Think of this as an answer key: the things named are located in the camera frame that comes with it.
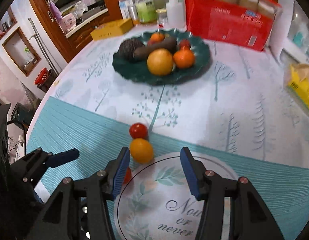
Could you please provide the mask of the dark avocado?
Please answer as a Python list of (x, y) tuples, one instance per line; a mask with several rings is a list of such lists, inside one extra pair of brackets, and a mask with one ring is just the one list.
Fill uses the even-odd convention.
[(119, 46), (119, 56), (128, 61), (134, 61), (134, 52), (137, 48), (144, 47), (142, 41), (137, 38), (130, 38), (124, 40)]

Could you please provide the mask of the large yellow orange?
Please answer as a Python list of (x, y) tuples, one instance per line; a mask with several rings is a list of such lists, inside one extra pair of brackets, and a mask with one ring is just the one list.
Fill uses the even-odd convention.
[(166, 49), (155, 50), (148, 56), (147, 67), (155, 76), (169, 75), (174, 67), (173, 55)]

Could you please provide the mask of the dark red plum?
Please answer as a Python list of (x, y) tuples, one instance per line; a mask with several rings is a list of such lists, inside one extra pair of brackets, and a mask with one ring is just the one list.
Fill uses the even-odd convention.
[(155, 41), (152, 41), (152, 40), (149, 40), (149, 41), (148, 41), (148, 46), (151, 46), (151, 45), (153, 45), (153, 44), (155, 44)]

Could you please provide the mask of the orange tangerine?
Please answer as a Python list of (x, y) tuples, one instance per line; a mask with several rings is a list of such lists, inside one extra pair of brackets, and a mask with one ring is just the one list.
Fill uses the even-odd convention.
[(165, 39), (165, 35), (157, 31), (151, 35), (149, 40), (152, 40), (158, 43), (158, 42), (163, 41), (164, 39)]
[(189, 49), (182, 49), (174, 53), (173, 60), (177, 68), (186, 69), (195, 63), (195, 55)]

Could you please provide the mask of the overripe dark banana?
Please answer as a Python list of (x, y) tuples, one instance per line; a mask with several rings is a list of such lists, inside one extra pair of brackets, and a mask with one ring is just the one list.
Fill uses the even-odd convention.
[(133, 52), (133, 58), (135, 60), (145, 60), (155, 50), (166, 49), (168, 51), (174, 51), (177, 46), (177, 39), (175, 37), (166, 37), (163, 41), (137, 48)]

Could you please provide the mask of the red cherry tomato lower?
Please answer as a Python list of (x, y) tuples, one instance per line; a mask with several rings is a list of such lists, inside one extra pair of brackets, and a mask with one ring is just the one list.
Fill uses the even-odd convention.
[(126, 170), (126, 174), (125, 174), (123, 184), (127, 184), (131, 180), (131, 178), (132, 178), (132, 171), (131, 171), (130, 167), (128, 167), (127, 170)]

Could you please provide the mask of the red cherry tomato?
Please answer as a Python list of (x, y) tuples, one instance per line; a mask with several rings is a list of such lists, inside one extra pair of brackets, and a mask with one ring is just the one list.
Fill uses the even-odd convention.
[(131, 171), (130, 167), (128, 167), (127, 170), (126, 170), (126, 174), (125, 174), (123, 184), (127, 184), (131, 180), (131, 178), (132, 178), (132, 171)]
[(138, 122), (130, 126), (129, 134), (133, 139), (146, 139), (148, 137), (148, 128)]

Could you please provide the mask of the small yellow-orange citrus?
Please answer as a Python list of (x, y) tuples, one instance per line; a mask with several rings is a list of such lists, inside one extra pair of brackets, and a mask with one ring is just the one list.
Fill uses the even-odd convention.
[(133, 139), (130, 143), (130, 154), (135, 162), (146, 164), (154, 158), (154, 149), (145, 139)]

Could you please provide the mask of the red cherry tomato top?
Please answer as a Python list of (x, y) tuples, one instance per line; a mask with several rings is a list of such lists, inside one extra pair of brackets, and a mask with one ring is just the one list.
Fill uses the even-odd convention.
[(138, 122), (130, 126), (129, 134), (133, 139), (146, 139), (148, 137), (148, 128)]

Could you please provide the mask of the tree pattern tablecloth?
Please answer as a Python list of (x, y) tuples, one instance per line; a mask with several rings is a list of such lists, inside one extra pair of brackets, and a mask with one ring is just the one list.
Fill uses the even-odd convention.
[(285, 239), (309, 220), (309, 115), (283, 85), (269, 51), (207, 41), (209, 63), (193, 78), (152, 86), (113, 66), (123, 37), (91, 42), (61, 72), (31, 122), (27, 150), (80, 151), (36, 187), (46, 201), (65, 177), (89, 177), (148, 128), (155, 159), (131, 161), (133, 181), (110, 205), (117, 239), (193, 239), (202, 204), (190, 194), (179, 152), (188, 147), (222, 176), (249, 178)]

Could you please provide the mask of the yellow cardboard box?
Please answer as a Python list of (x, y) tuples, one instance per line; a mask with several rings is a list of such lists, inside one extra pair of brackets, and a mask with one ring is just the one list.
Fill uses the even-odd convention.
[(134, 27), (130, 18), (104, 23), (91, 32), (94, 41), (122, 36)]

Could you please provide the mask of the yellow tissue pack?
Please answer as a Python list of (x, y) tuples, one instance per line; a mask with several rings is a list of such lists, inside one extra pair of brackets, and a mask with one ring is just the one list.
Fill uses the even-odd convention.
[(309, 115), (309, 64), (290, 64), (285, 70), (283, 85), (294, 101)]

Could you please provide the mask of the dark green scalloped plate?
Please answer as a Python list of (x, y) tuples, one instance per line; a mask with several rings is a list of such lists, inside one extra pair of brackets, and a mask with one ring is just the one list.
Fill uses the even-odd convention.
[(148, 85), (174, 85), (208, 69), (210, 48), (191, 32), (144, 32), (121, 42), (112, 66), (124, 79)]

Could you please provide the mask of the silver metal can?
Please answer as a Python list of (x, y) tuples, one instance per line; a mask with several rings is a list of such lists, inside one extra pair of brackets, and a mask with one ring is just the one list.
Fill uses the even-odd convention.
[(139, 21), (137, 9), (136, 9), (136, 6), (134, 4), (128, 6), (128, 11), (129, 11), (130, 18), (133, 21)]

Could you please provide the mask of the white blue carton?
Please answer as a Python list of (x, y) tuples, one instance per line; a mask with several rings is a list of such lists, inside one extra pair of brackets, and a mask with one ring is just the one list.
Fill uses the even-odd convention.
[(133, 0), (118, 0), (119, 8), (122, 14), (122, 18), (130, 18), (129, 7), (133, 6)]

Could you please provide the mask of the green label glass bottle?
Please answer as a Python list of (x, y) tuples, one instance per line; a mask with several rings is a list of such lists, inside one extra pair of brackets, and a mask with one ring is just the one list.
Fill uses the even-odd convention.
[(135, 6), (141, 24), (150, 24), (157, 21), (154, 0), (135, 0)]

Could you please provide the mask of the small glass jar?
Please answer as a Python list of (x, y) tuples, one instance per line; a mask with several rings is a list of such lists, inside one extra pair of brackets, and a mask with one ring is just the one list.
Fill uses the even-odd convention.
[(156, 10), (157, 13), (157, 24), (160, 28), (167, 24), (167, 9), (160, 8)]

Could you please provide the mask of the white countertop appliance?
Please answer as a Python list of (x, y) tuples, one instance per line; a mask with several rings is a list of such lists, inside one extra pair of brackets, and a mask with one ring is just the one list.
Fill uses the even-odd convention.
[(309, 19), (296, 0), (278, 0), (269, 47), (281, 65), (309, 64)]

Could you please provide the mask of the white squeeze bottle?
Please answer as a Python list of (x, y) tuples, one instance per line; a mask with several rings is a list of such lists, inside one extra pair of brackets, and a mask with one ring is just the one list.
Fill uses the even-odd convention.
[(178, 0), (169, 0), (166, 3), (167, 23), (172, 28), (185, 27), (185, 11), (183, 3)]

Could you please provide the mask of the red package with jars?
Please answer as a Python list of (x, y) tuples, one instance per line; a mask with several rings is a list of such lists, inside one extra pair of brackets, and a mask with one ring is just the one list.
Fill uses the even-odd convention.
[(201, 38), (262, 51), (281, 6), (272, 0), (184, 0), (186, 29)]

